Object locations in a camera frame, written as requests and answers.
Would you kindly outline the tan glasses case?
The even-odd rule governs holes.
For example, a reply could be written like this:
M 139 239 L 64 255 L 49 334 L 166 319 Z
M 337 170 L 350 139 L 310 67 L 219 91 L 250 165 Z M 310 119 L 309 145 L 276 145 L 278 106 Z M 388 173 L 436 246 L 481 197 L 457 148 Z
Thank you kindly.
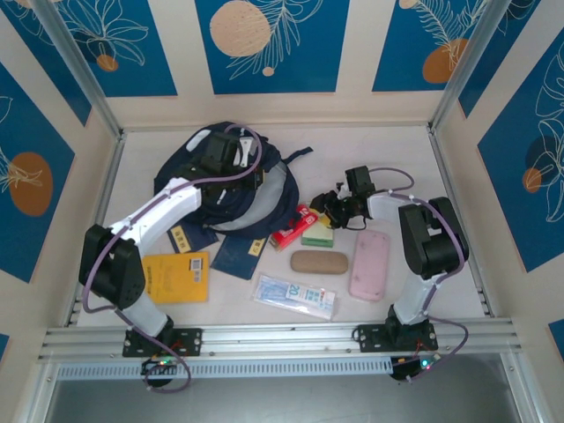
M 349 262 L 340 252 L 298 250 L 291 256 L 290 266 L 299 273 L 341 275 L 348 271 Z

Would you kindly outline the aluminium mounting rail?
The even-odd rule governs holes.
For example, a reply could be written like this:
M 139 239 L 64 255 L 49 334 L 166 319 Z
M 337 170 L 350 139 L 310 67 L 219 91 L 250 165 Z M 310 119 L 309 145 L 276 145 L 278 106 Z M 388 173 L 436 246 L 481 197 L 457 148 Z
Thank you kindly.
M 509 318 L 459 321 L 469 331 L 460 353 L 519 353 L 522 342 Z M 361 356 L 353 339 L 357 323 L 203 325 L 198 360 L 341 358 Z M 123 327 L 68 327 L 47 330 L 40 362 L 125 360 Z

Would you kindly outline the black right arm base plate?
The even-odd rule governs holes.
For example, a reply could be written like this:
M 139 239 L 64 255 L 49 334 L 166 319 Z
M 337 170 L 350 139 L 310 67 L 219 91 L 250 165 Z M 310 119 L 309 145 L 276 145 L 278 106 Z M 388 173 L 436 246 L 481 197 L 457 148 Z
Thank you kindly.
M 352 338 L 362 353 L 415 353 L 420 349 L 437 351 L 439 347 L 434 326 L 428 320 L 414 325 L 361 324 L 353 330 Z

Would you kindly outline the green sticky note pad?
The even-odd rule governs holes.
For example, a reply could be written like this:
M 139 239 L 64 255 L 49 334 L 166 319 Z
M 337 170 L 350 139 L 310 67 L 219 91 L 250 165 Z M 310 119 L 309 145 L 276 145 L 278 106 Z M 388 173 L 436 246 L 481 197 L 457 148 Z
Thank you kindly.
M 311 247 L 332 248 L 334 246 L 334 231 L 330 225 L 330 220 L 324 215 L 319 215 L 316 223 L 302 234 L 301 244 Z

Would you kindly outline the navy book with yellow label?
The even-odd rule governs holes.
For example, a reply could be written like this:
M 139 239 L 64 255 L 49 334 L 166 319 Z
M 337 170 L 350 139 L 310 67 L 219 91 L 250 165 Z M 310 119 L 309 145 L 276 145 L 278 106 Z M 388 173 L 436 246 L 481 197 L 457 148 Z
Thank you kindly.
M 205 249 L 219 241 L 218 236 L 208 227 L 194 225 L 183 220 L 167 231 L 175 253 L 191 253 Z
M 259 263 L 266 238 L 251 240 L 227 236 L 211 262 L 211 267 L 227 275 L 251 280 Z

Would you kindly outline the red stationery box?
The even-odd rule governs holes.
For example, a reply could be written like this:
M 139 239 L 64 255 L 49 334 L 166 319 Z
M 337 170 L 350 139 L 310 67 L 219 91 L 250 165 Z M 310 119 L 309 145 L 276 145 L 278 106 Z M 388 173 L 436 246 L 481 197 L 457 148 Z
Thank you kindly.
M 299 204 L 297 216 L 292 219 L 287 229 L 279 230 L 271 235 L 270 244 L 277 251 L 281 251 L 296 241 L 306 230 L 318 220 L 318 216 L 305 204 Z

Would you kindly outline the aluminium frame post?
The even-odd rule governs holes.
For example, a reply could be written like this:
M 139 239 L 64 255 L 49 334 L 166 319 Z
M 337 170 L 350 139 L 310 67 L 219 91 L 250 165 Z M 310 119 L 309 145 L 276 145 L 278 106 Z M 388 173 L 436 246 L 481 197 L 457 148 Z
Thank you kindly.
M 47 421 L 59 369 L 60 365 L 54 362 L 32 365 L 11 423 L 45 423 Z
M 537 393 L 526 374 L 520 353 L 502 352 L 501 363 L 521 423 L 545 423 Z
M 446 122 L 450 110 L 457 104 L 460 93 L 475 70 L 510 2 L 511 0 L 488 0 L 486 3 L 486 9 L 475 26 L 463 55 L 446 84 L 439 104 L 427 125 L 430 134 L 436 134 Z
M 114 138 L 120 139 L 122 125 L 111 110 L 100 84 L 63 22 L 63 18 L 49 0 L 29 0 L 29 2 L 65 65 L 108 128 L 109 133 Z

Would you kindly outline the aluminium table side rail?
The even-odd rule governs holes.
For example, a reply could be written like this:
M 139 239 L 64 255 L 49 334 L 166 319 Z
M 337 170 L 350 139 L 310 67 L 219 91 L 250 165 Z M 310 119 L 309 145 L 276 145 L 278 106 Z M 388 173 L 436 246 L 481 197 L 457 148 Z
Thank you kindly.
M 480 303 L 482 304 L 482 308 L 484 309 L 484 314 L 485 316 L 496 317 L 496 306 L 490 299 L 489 292 L 486 288 L 484 271 L 474 253 L 471 237 L 464 222 L 464 214 L 461 207 L 462 204 L 460 203 L 460 196 L 458 194 L 454 174 L 452 173 L 449 163 L 447 162 L 447 157 L 443 151 L 442 143 L 438 137 L 437 130 L 434 129 L 430 123 L 427 125 L 427 134 L 447 196 L 453 204 L 454 211 L 457 215 L 463 234 L 469 246 L 469 258 L 467 263 L 480 298 Z
M 108 205 L 111 198 L 111 194 L 115 185 L 115 178 L 117 176 L 118 168 L 122 159 L 122 153 L 124 145 L 127 139 L 127 134 L 124 130 L 120 132 L 120 135 L 115 140 L 114 148 L 110 156 L 110 161 L 104 178 L 102 180 L 101 191 L 98 195 L 96 207 L 93 214 L 93 223 L 102 224 L 107 215 Z M 77 314 L 79 313 L 81 307 L 78 305 L 82 298 L 83 286 L 77 281 L 75 285 L 74 292 L 70 297 L 70 305 L 66 317 L 63 319 L 63 327 L 69 327 L 76 324 Z

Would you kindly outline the aluminium lower frame post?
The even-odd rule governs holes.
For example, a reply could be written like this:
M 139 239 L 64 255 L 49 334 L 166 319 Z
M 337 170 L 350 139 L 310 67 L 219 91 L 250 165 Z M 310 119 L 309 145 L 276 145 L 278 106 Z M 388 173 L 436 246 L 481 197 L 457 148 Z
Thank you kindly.
M 60 365 L 54 362 L 32 365 L 11 423 L 45 423 L 47 421 L 59 369 Z
M 501 363 L 521 423 L 545 423 L 537 393 L 526 374 L 520 353 L 502 352 Z

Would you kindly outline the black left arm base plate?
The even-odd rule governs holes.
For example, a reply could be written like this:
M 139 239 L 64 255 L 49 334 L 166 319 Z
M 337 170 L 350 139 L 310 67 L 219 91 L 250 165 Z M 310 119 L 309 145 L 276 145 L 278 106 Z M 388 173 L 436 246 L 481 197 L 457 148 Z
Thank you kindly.
M 157 337 L 163 344 L 181 357 L 199 356 L 203 331 L 196 329 L 171 329 Z M 147 340 L 135 330 L 127 330 L 123 342 L 122 356 L 126 358 L 149 358 L 169 355 L 165 349 Z

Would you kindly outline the pink pencil case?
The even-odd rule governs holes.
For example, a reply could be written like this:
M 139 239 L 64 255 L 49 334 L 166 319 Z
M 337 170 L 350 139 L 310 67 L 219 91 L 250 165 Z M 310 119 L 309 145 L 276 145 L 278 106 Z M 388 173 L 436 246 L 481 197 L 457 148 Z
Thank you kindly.
M 380 301 L 385 294 L 390 238 L 372 230 L 357 236 L 352 260 L 349 294 L 364 301 Z

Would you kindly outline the clear plastic blue supply pack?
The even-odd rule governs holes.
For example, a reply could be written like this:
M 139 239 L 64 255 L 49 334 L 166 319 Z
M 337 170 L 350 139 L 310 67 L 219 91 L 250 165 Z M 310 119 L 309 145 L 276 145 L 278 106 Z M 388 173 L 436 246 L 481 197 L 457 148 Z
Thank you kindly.
M 336 298 L 331 290 L 267 275 L 259 277 L 254 293 L 256 302 L 326 321 L 333 317 Z

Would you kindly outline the navy blue backpack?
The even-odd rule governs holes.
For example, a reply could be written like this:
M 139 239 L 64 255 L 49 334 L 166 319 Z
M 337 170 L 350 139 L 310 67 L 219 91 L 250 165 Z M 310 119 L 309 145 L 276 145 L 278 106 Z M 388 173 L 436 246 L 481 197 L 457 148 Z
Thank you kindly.
M 155 193 L 177 177 L 175 169 L 189 157 L 187 145 L 202 131 L 241 134 L 240 126 L 233 122 L 214 123 L 194 133 L 160 168 L 153 179 Z M 208 227 L 216 235 L 232 235 L 251 240 L 266 238 L 289 227 L 290 221 L 297 216 L 300 198 L 298 184 L 289 165 L 296 158 L 311 153 L 313 149 L 306 147 L 284 159 L 278 148 L 269 142 L 269 138 L 259 136 L 264 148 L 260 164 L 265 171 L 261 187 L 228 205 L 206 206 L 202 203 L 196 211 L 183 216 L 180 221 Z

